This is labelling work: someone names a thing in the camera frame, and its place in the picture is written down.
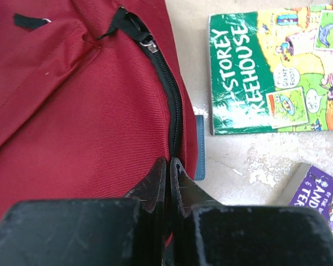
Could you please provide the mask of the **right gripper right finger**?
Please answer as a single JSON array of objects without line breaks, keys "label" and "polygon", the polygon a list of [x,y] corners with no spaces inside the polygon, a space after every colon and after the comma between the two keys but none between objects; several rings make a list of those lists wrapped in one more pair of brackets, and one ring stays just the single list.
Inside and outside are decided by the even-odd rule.
[{"label": "right gripper right finger", "polygon": [[170,162],[175,265],[333,265],[333,236],[305,207],[226,206]]}]

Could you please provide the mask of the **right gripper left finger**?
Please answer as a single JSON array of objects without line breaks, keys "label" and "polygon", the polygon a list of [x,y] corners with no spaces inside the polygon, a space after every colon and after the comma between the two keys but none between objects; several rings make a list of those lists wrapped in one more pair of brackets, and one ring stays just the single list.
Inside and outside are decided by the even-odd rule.
[{"label": "right gripper left finger", "polygon": [[121,198],[23,201],[0,222],[0,265],[162,265],[167,162]]}]

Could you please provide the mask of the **red backpack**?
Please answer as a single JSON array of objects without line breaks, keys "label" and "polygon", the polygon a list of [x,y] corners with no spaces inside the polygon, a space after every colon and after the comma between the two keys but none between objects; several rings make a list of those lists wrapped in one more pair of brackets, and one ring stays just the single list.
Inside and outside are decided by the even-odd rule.
[{"label": "red backpack", "polygon": [[120,197],[158,158],[194,177],[197,153],[165,1],[0,1],[0,224],[25,201]]}]

